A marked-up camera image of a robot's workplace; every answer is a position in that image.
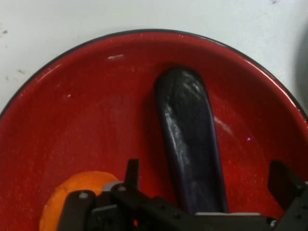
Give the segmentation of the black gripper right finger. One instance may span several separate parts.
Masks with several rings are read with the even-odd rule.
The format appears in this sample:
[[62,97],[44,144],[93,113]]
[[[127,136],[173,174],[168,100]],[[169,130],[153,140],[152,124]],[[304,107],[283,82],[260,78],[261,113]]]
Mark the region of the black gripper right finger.
[[284,214],[274,231],[306,231],[308,229],[308,185],[285,163],[270,163],[268,189]]

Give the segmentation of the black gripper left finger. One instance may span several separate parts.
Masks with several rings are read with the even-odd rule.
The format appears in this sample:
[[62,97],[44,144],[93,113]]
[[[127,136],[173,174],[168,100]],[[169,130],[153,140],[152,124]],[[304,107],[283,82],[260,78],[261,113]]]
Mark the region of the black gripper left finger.
[[130,159],[124,181],[104,186],[99,195],[73,191],[65,199],[57,225],[59,231],[134,231],[138,206],[149,197],[140,192],[140,164]]

